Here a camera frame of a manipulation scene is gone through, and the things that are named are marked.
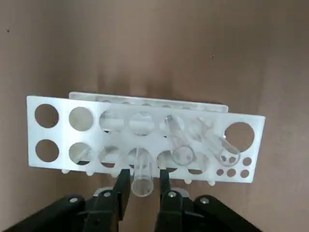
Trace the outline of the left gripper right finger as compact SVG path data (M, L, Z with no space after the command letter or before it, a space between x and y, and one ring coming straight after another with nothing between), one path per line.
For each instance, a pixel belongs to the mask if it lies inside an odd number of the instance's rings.
M263 232L214 196L203 194L191 199L186 190L173 188L169 172L160 170L158 232Z

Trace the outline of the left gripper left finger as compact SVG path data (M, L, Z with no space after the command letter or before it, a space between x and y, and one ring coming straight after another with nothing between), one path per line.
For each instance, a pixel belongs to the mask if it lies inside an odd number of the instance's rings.
M117 232L131 191L131 176L123 169L112 188L98 189L92 198L65 196L15 225L8 232Z

